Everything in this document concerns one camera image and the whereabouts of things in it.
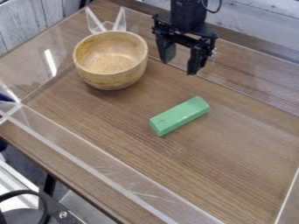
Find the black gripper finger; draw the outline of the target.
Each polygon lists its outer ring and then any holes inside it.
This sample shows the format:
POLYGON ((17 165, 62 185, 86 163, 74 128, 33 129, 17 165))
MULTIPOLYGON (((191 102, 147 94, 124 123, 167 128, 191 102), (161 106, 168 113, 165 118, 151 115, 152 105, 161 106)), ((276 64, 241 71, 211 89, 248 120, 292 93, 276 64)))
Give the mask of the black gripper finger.
POLYGON ((167 64, 176 55, 176 43, 165 34, 161 33, 155 34, 155 40, 160 60, 164 64, 167 64))
POLYGON ((195 75, 199 72, 199 70, 204 68, 207 59, 208 59, 207 51, 203 48, 195 46, 191 49, 191 57, 187 62, 188 75, 195 75))

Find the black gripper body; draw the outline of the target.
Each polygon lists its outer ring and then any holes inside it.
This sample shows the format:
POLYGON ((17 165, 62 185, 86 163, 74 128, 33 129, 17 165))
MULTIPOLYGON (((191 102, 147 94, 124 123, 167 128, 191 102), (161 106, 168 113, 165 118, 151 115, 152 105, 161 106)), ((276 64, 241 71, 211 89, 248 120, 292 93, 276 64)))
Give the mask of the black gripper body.
POLYGON ((199 24, 187 31, 172 24, 171 16, 167 14, 155 14, 152 19, 153 35, 156 33, 165 34, 176 45, 181 45, 189 49, 197 46, 207 51, 208 57, 213 54, 216 39, 220 35, 205 24, 199 24))

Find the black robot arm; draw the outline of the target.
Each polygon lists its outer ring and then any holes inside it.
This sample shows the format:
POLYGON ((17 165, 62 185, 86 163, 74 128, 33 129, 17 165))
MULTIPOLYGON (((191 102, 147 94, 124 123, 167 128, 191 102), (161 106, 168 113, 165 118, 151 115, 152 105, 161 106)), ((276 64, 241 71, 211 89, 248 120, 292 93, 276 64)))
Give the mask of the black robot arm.
POLYGON ((207 27, 207 13, 220 11, 221 2, 216 10, 208 8, 208 0, 171 0, 168 14, 152 16, 152 34, 159 57, 164 64, 176 56, 176 45, 191 49, 187 61, 187 74, 195 75, 205 67, 208 57, 215 53, 219 33, 207 27))

